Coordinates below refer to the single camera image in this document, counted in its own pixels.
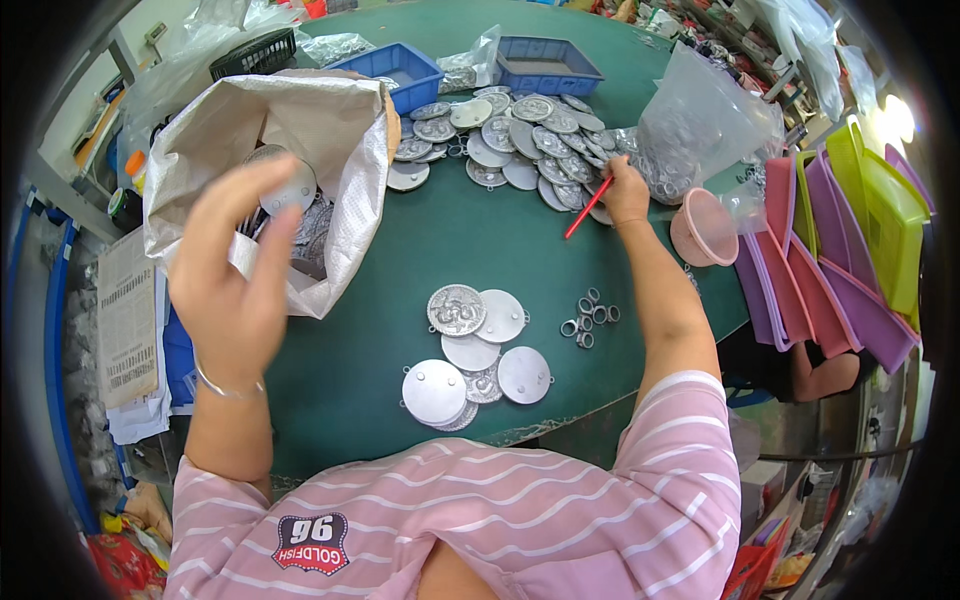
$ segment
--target green table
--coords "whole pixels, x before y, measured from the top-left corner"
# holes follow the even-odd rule
[[[573,41],[607,77],[588,101],[611,128],[636,124],[670,57],[667,43],[650,48],[622,23],[525,2],[422,0],[335,14],[302,29],[314,36],[354,32],[376,45],[404,41],[442,57],[467,50],[496,23],[504,35]],[[708,187],[727,191],[735,172],[742,168]],[[651,205],[651,219],[671,251],[672,214]],[[457,158],[433,163],[420,189],[388,191],[383,223],[343,297],[323,321],[291,319],[267,372],[274,472],[310,476],[442,435],[515,444],[631,395],[643,376],[644,346],[626,255],[615,231],[591,219],[565,242],[562,232],[572,219],[572,213],[547,207],[537,192],[509,185],[488,192],[467,178],[465,162]],[[718,340],[746,323],[733,268],[691,273]],[[536,348],[556,383],[537,404],[503,400],[482,406],[469,427],[443,434],[399,406],[400,385],[405,365],[443,358],[440,337],[427,332],[425,305],[435,290],[455,282],[516,296],[532,321],[504,350]],[[595,327],[594,348],[583,350],[561,337],[559,327],[575,317],[577,299],[590,286],[623,316],[618,324]]]

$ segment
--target person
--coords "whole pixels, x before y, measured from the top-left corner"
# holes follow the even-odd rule
[[[848,350],[826,358],[811,341],[780,352],[759,343],[750,322],[721,340],[717,354],[720,371],[728,382],[734,375],[780,402],[810,402],[846,394],[870,377],[877,366],[869,350]]]
[[[630,258],[646,353],[611,471],[440,438],[329,468],[273,501],[263,373],[286,326],[296,211],[274,218],[249,281],[228,248],[257,196],[293,168],[281,158],[212,183],[170,267],[170,299],[206,382],[174,487],[166,595],[719,597],[738,546],[740,487],[716,348],[625,157],[608,164],[605,201]]]

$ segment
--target silver bangle bracelet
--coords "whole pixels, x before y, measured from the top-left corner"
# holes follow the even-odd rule
[[[217,396],[221,396],[221,397],[229,397],[229,398],[237,398],[237,399],[244,399],[248,397],[244,394],[241,394],[240,392],[235,392],[233,390],[225,390],[220,386],[218,386],[217,384],[210,381],[210,378],[206,376],[206,373],[204,372],[203,367],[200,366],[200,359],[197,358],[196,348],[193,348],[193,364],[197,368],[197,377],[204,383],[204,385],[210,392],[213,392]],[[257,381],[255,386],[256,386],[256,390],[260,394],[264,394],[266,392],[266,390],[263,387],[263,383]]]

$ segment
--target pink striped shirt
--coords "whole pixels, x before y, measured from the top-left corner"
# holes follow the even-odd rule
[[[612,471],[441,438],[270,506],[184,457],[173,512],[170,598],[413,600],[440,539],[499,598],[709,600],[736,553],[740,484],[723,388],[678,372],[644,398]]]

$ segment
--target newspaper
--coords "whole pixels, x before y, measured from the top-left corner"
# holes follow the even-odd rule
[[[100,398],[108,409],[159,387],[156,269],[143,249],[141,227],[99,259],[97,362]]]

